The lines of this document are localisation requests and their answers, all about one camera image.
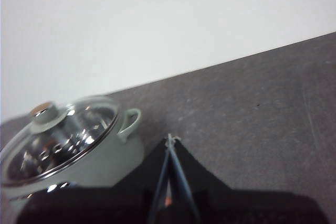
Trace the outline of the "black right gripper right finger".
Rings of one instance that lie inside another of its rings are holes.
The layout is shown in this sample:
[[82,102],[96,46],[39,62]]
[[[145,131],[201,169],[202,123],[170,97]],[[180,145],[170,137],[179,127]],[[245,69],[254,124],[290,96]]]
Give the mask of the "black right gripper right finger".
[[232,189],[170,138],[174,223],[328,223],[318,204],[285,191]]

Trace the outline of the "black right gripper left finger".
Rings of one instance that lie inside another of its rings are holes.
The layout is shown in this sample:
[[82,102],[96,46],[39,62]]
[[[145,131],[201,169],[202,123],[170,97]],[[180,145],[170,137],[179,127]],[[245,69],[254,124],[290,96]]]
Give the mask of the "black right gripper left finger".
[[79,186],[34,193],[17,223],[146,223],[165,159],[161,140],[112,187]]

